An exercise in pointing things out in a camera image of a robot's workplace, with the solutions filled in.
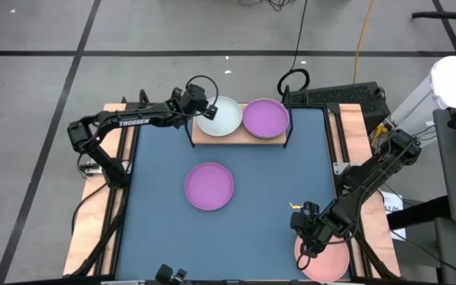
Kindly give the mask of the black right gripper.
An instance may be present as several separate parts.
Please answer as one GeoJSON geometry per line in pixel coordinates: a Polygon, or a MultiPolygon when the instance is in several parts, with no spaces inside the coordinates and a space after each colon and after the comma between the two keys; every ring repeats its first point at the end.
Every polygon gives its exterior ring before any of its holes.
{"type": "Polygon", "coordinates": [[[340,216],[340,201],[333,200],[323,212],[310,201],[303,204],[302,213],[291,215],[291,229],[302,239],[303,252],[316,257],[331,242],[332,236],[343,237],[349,231],[349,223],[340,216]]]}

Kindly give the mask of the white round plate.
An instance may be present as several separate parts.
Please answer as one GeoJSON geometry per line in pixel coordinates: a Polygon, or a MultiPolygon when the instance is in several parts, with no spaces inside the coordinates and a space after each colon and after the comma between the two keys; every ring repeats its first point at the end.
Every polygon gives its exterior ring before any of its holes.
{"type": "Polygon", "coordinates": [[[224,137],[235,132],[242,121],[241,106],[232,98],[220,96],[215,102],[218,109],[213,120],[198,116],[196,124],[199,129],[213,137],[224,137]]]}

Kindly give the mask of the pink round plate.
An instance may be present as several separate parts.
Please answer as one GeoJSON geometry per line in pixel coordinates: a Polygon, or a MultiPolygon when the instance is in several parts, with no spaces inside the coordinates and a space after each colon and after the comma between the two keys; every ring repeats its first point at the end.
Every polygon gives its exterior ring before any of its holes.
{"type": "Polygon", "coordinates": [[[332,236],[330,242],[334,241],[339,244],[327,245],[316,258],[300,259],[298,266],[305,276],[319,283],[331,283],[344,276],[350,263],[348,246],[342,238],[332,236]]]}

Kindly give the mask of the purple round plate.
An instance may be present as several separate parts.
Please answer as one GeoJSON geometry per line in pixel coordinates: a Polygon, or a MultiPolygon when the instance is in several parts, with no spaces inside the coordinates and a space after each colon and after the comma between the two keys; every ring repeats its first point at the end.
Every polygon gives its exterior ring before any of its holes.
{"type": "Polygon", "coordinates": [[[261,98],[247,104],[242,123],[251,135],[259,139],[274,139],[287,130],[290,118],[281,103],[261,98]]]}
{"type": "Polygon", "coordinates": [[[234,179],[223,165],[205,162],[195,166],[186,176],[184,193],[188,202],[202,211],[224,207],[234,194],[234,179]]]}

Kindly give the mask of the white paper sheet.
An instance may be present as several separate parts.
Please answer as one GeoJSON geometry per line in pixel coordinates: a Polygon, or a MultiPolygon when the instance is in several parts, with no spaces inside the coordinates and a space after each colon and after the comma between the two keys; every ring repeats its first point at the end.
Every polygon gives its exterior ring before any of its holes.
{"type": "MultiPolygon", "coordinates": [[[[391,214],[404,209],[404,203],[401,195],[394,194],[392,192],[381,192],[381,194],[386,214],[391,214]]],[[[394,240],[404,241],[406,238],[405,229],[391,230],[390,234],[394,240]]]]}

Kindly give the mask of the black beam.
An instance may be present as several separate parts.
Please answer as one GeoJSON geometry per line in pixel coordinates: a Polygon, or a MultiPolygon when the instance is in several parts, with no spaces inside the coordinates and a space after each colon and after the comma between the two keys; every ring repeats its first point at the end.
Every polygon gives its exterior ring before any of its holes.
{"type": "Polygon", "coordinates": [[[436,218],[449,218],[450,204],[447,196],[441,196],[392,212],[387,214],[386,217],[389,228],[391,230],[399,230],[407,226],[430,222],[436,218]]]}

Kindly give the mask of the black computer tower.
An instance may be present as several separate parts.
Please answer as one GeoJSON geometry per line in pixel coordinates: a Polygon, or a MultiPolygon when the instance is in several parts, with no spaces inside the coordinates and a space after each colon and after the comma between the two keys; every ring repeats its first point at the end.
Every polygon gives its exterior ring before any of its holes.
{"type": "Polygon", "coordinates": [[[359,105],[367,133],[371,133],[390,115],[385,90],[376,82],[300,90],[292,92],[290,100],[285,100],[285,102],[295,107],[330,103],[359,105]]]}

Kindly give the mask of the black mechanical device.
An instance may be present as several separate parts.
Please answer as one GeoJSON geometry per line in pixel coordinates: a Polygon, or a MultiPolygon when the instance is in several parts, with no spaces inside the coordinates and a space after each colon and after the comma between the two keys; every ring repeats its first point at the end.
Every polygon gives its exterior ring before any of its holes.
{"type": "Polygon", "coordinates": [[[176,273],[167,264],[162,264],[158,269],[155,279],[161,285],[184,285],[187,272],[184,269],[179,269],[176,273]]]}

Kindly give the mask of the black bar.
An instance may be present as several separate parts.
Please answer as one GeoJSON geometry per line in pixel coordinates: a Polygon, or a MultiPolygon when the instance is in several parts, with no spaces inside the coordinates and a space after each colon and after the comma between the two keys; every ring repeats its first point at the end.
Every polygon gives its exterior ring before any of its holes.
{"type": "Polygon", "coordinates": [[[416,19],[416,18],[456,20],[456,12],[417,12],[417,13],[412,13],[412,19],[416,19]]]}

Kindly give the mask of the wooden shelf with black frame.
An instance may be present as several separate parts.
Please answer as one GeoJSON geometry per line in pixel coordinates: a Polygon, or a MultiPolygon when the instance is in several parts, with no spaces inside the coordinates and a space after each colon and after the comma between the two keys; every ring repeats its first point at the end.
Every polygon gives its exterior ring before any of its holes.
{"type": "MultiPolygon", "coordinates": [[[[247,106],[245,103],[238,103],[242,111],[247,106]]],[[[281,145],[286,146],[293,131],[293,116],[290,108],[285,107],[288,111],[290,123],[287,130],[274,139],[259,139],[251,135],[244,127],[242,121],[239,128],[232,134],[224,137],[213,137],[203,133],[196,124],[197,117],[185,126],[186,134],[192,146],[197,145],[281,145]]]]}

